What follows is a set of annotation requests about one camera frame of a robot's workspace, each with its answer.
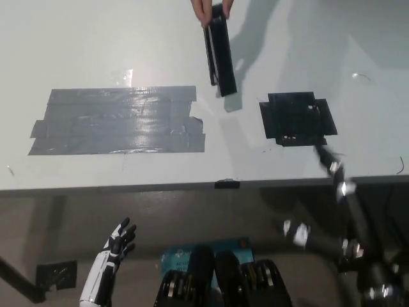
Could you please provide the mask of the person's bare hand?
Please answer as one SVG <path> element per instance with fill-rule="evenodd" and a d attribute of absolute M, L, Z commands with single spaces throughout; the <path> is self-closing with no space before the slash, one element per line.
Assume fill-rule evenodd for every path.
<path fill-rule="evenodd" d="M 212 20 L 212 0 L 191 0 L 193 11 L 200 21 L 202 28 L 206 28 Z M 234 0 L 222 0 L 222 11 L 226 19 L 229 19 Z"/>

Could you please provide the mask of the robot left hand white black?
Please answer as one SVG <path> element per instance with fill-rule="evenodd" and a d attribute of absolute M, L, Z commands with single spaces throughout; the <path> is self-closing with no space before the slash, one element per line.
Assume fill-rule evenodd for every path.
<path fill-rule="evenodd" d="M 96 255 L 79 298 L 80 306 L 111 306 L 116 273 L 121 262 L 135 248 L 136 225 L 125 218 L 110 234 Z"/>

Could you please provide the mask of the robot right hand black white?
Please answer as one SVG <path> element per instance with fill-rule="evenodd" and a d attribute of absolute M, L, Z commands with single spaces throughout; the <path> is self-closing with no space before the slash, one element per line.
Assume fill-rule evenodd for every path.
<path fill-rule="evenodd" d="M 379 257 L 378 244 L 357 197 L 357 186 L 345 177 L 343 164 L 333 152 L 323 145 L 314 147 L 320 164 L 332 179 L 337 207 L 346 224 L 345 233 L 339 239 L 319 236 L 306 224 L 289 219 L 276 221 L 277 230 L 295 246 L 334 261 L 340 271 L 368 271 Z"/>

